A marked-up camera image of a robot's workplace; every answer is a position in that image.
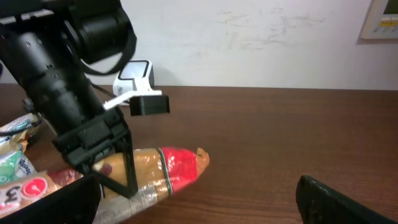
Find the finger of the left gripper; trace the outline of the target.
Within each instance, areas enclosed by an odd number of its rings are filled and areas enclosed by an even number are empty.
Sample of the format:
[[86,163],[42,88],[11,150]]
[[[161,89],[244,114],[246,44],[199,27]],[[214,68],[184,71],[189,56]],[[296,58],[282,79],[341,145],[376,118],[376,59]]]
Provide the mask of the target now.
[[[132,155],[132,140],[130,132],[113,136],[111,133],[82,134],[83,161],[82,174],[94,177],[103,186],[123,197],[132,197],[137,192],[137,180]],[[109,162],[120,156],[120,177],[102,171],[99,163]]]

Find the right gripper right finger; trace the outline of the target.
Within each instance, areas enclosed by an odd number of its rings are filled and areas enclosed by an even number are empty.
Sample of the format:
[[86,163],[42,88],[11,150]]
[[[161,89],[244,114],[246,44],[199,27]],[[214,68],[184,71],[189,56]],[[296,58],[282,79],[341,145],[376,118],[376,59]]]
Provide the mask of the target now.
[[395,224],[309,175],[300,177],[295,199],[305,224]]

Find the cream snack bag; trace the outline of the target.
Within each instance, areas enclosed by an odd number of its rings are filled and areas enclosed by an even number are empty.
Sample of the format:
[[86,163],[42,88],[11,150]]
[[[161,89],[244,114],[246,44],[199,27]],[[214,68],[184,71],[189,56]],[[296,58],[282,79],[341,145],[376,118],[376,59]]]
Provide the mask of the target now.
[[39,130],[40,115],[29,113],[1,127],[1,156],[13,151],[25,152],[29,139]]

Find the green tissue pack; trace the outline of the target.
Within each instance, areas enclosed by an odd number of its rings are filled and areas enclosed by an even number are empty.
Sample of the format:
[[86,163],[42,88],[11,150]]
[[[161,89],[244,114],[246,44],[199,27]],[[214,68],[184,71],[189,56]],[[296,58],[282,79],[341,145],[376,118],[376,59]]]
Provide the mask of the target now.
[[12,151],[1,156],[0,183],[5,185],[36,174],[37,171],[22,151]]

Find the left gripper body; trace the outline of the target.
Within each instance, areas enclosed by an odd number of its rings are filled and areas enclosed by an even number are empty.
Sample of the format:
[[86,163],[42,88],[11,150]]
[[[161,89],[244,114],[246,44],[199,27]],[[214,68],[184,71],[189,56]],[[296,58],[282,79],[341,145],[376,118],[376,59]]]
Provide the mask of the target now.
[[131,159],[131,132],[120,108],[113,108],[52,141],[72,167],[91,167],[112,152]]

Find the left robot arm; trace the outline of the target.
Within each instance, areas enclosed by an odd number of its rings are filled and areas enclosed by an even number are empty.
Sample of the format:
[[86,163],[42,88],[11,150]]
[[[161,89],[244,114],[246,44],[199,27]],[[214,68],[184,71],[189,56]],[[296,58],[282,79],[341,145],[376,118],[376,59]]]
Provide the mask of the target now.
[[1,61],[36,112],[53,128],[64,161],[124,197],[137,192],[131,132],[119,108],[106,109],[88,75],[121,54],[134,55],[136,35],[119,0],[1,2]]

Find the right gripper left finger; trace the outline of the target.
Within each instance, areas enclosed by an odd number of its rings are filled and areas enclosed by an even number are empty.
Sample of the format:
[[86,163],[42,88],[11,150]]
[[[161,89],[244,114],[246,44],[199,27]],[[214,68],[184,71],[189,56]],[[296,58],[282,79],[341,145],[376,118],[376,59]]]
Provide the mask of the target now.
[[92,223],[101,199],[93,177],[63,187],[36,175],[1,187],[1,224]]

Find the red spaghetti packet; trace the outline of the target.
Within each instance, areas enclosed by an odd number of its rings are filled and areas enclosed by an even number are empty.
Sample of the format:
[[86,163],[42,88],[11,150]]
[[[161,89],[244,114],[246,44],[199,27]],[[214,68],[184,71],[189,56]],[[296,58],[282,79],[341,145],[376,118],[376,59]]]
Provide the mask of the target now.
[[[131,218],[194,183],[210,163],[208,153],[202,148],[193,152],[184,148],[159,147],[137,149],[133,154],[137,193],[126,198],[99,185],[101,199],[92,223],[121,223]],[[73,169],[64,169],[39,172],[24,179],[36,175],[49,176],[59,187],[84,177]]]

